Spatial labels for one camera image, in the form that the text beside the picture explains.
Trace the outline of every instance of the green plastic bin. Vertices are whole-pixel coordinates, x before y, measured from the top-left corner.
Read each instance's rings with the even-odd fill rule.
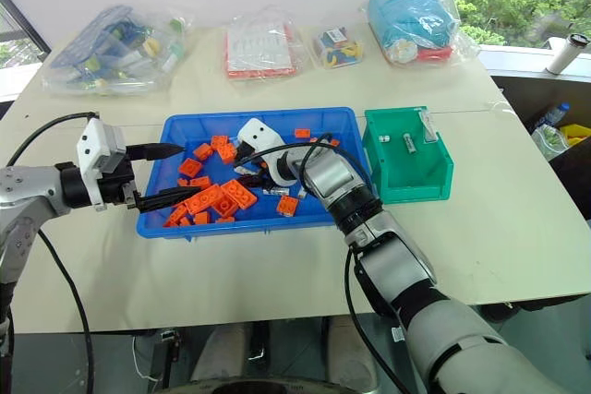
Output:
[[[445,200],[452,189],[453,161],[439,132],[437,141],[425,140],[420,113],[425,106],[366,110],[365,147],[371,179],[384,203]],[[415,152],[407,146],[410,135]],[[380,136],[390,141],[380,142]]]

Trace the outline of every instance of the orange lego brick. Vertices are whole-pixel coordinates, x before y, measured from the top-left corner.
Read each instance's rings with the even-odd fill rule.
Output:
[[[219,202],[211,207],[222,217],[229,217],[238,211],[238,204],[228,196],[223,196]]]
[[[185,159],[185,161],[181,163],[181,166],[178,167],[178,171],[183,175],[187,175],[190,178],[193,178],[197,174],[199,174],[201,168],[203,168],[203,165],[200,161],[195,161],[193,159]]]
[[[308,128],[296,128],[294,130],[295,138],[309,138],[312,132]]]
[[[209,188],[211,186],[211,179],[208,175],[204,175],[203,177],[191,179],[189,184],[191,186],[198,186],[201,188],[201,191],[203,191],[205,188]]]
[[[168,216],[168,219],[164,223],[164,226],[174,226],[177,225],[181,219],[183,219],[188,213],[188,209],[185,205],[179,205],[173,211],[173,213]]]
[[[279,205],[277,205],[277,212],[285,217],[292,217],[296,213],[297,204],[299,200],[294,197],[281,196]]]
[[[220,154],[223,163],[232,163],[236,157],[236,148],[231,143],[226,143],[222,147],[218,147],[218,154]]]
[[[193,154],[200,161],[205,161],[208,157],[210,157],[213,154],[213,148],[207,143],[203,143],[193,151]]]
[[[211,148],[218,150],[219,147],[228,144],[228,136],[212,136],[211,137]]]
[[[257,197],[239,184],[236,180],[231,180],[222,185],[222,190],[241,209],[246,209],[257,203]]]
[[[215,204],[223,197],[222,189],[219,185],[212,185],[209,188],[197,193],[195,196],[189,197],[185,200],[185,205],[188,212],[195,215],[202,212],[204,209]]]
[[[207,225],[210,222],[210,213],[207,211],[198,212],[193,216],[196,225]]]

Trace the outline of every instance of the plastic bag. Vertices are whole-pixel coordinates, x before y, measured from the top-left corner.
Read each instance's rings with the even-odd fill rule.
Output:
[[[164,87],[186,51],[189,20],[104,9],[50,64],[43,85],[59,93],[138,94]]]
[[[551,161],[569,148],[564,135],[554,126],[541,125],[532,133],[532,139],[547,161]]]
[[[384,56],[398,66],[457,64],[480,49],[460,31],[453,0],[369,0],[367,15]]]
[[[289,15],[276,6],[235,18],[227,29],[224,45],[229,78],[293,76],[308,59]]]
[[[323,28],[314,37],[312,52],[325,68],[350,66],[363,59],[363,43],[349,27]]]

